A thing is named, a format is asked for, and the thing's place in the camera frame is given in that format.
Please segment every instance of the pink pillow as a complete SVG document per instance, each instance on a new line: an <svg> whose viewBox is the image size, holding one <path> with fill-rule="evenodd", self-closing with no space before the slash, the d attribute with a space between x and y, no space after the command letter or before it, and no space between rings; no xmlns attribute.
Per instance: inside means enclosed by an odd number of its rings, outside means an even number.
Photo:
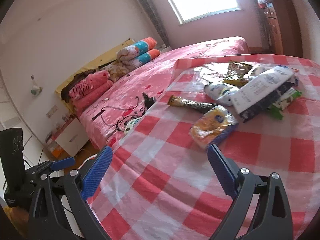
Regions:
<svg viewBox="0 0 320 240"><path fill-rule="evenodd" d="M90 92L103 85L109 77L110 74L107 70L89 74L69 91L69 96L71 97L72 102L85 97Z"/></svg>
<svg viewBox="0 0 320 240"><path fill-rule="evenodd" d="M112 85L113 85L113 82L108 79L107 82L104 83L102 86L90 92L85 97L77 101L74 101L73 105L76 108L77 115L80 116L80 114L83 112L84 109L92 105L99 97L101 97L108 89L110 89Z"/></svg>

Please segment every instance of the pillow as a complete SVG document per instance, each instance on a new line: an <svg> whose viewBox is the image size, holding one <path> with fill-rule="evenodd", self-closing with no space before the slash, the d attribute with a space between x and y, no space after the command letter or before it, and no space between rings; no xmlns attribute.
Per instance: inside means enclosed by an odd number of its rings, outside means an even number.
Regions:
<svg viewBox="0 0 320 240"><path fill-rule="evenodd" d="M160 51L157 49L151 49L148 52L137 56L133 59L123 61L122 64L129 69L130 71L133 71L144 64L150 62L151 60L155 59L160 55Z"/></svg>
<svg viewBox="0 0 320 240"><path fill-rule="evenodd" d="M103 85L110 77L106 70L89 74L69 91L72 102L77 101Z"/></svg>
<svg viewBox="0 0 320 240"><path fill-rule="evenodd" d="M113 82L118 81L121 77L130 72L121 62L115 61L111 65L105 67L106 70L110 73L110 80Z"/></svg>
<svg viewBox="0 0 320 240"><path fill-rule="evenodd" d="M127 46L121 49L117 53L117 59L119 61L130 60L133 59L147 51L153 49L157 45L155 39L148 37L141 41L138 41L130 46Z"/></svg>
<svg viewBox="0 0 320 240"><path fill-rule="evenodd" d="M104 83L102 86L93 90L83 98L74 101L73 105L75 106L77 115L80 116L84 109L92 105L99 97L101 97L107 90L109 90L112 87L112 85L113 82L110 79L108 79L107 82Z"/></svg>

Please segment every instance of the white drawer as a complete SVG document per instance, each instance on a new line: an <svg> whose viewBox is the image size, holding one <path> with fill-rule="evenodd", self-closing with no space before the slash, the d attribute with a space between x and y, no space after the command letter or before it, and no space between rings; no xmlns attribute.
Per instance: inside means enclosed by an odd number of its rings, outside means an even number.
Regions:
<svg viewBox="0 0 320 240"><path fill-rule="evenodd" d="M56 142L73 157L88 140L84 127L75 118L57 137Z"/></svg>

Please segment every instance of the wooden wardrobe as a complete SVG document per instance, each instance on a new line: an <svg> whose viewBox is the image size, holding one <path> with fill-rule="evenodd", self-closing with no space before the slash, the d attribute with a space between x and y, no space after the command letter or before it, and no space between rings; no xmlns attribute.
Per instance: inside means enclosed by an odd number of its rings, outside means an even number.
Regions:
<svg viewBox="0 0 320 240"><path fill-rule="evenodd" d="M272 53L303 57L300 27L292 0L273 0L263 10Z"/></svg>

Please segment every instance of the curtain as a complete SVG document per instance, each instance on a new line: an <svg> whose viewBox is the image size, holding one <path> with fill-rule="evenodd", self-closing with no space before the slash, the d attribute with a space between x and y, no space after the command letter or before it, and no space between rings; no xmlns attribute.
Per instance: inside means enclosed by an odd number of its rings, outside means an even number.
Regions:
<svg viewBox="0 0 320 240"><path fill-rule="evenodd" d="M264 16L263 11L259 8L257 0L253 0L253 4L258 18L262 48L269 49L266 17Z"/></svg>
<svg viewBox="0 0 320 240"><path fill-rule="evenodd" d="M149 19L151 20L152 24L156 28L157 32L159 33L161 39L163 40L164 44L170 46L167 34L163 27L163 23L160 19L160 16L153 4L152 0L137 0L140 6L143 8L145 13L148 15Z"/></svg>

